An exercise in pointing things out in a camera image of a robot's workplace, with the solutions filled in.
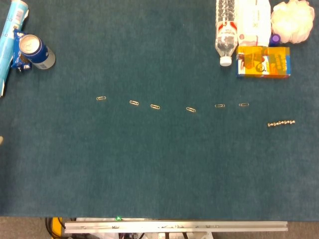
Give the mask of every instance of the plastic bottle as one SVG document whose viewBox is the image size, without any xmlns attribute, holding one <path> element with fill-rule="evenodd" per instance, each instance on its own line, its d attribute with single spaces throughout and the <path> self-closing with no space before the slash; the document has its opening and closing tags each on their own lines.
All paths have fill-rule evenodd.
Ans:
<svg viewBox="0 0 319 239">
<path fill-rule="evenodd" d="M 237 47 L 235 0 L 216 0 L 215 48 L 220 55 L 220 65 L 230 66 L 231 55 Z"/>
<path fill-rule="evenodd" d="M 239 0 L 237 34 L 240 46 L 268 46 L 271 36 L 269 0 Z"/>
</svg>

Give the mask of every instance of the wire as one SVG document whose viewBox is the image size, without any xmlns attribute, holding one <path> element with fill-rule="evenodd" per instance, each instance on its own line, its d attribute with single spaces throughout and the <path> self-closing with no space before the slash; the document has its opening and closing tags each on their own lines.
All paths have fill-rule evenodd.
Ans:
<svg viewBox="0 0 319 239">
<path fill-rule="evenodd" d="M 48 227 L 48 224 L 47 224 L 47 218 L 45 218 L 44 219 L 45 221 L 45 228 L 46 228 L 46 230 L 48 231 L 48 233 L 50 234 L 50 236 L 52 236 L 54 239 L 56 239 L 53 235 L 52 235 L 52 233 L 51 233 L 51 231 L 49 230 L 49 227 Z"/>
<path fill-rule="evenodd" d="M 60 218 L 58 218 L 58 221 L 60 222 L 61 226 L 65 229 L 65 225 L 64 225 L 64 223 L 61 221 Z"/>
<path fill-rule="evenodd" d="M 142 239 L 142 237 L 144 237 L 145 233 L 142 233 L 139 237 L 139 239 Z"/>
</svg>

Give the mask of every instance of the white bottle cap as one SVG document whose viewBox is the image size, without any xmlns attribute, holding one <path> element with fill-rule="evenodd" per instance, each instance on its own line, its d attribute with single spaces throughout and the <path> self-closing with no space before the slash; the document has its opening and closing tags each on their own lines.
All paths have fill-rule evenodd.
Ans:
<svg viewBox="0 0 319 239">
<path fill-rule="evenodd" d="M 231 57 L 230 56 L 222 56 L 220 58 L 221 66 L 230 66 L 231 65 Z"/>
</svg>

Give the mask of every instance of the blue can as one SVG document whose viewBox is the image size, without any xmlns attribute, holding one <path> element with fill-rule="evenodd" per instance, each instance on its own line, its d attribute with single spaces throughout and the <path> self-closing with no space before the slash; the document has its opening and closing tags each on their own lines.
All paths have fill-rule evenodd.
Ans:
<svg viewBox="0 0 319 239">
<path fill-rule="evenodd" d="M 35 35 L 25 35 L 21 38 L 19 48 L 21 54 L 39 69 L 49 69 L 55 63 L 54 53 Z"/>
</svg>

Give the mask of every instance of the orange box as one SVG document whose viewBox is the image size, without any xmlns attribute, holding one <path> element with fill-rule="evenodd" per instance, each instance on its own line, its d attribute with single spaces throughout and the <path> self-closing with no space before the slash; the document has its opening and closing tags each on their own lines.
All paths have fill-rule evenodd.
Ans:
<svg viewBox="0 0 319 239">
<path fill-rule="evenodd" d="M 236 64 L 239 77 L 287 78 L 291 74 L 290 48 L 239 46 Z"/>
</svg>

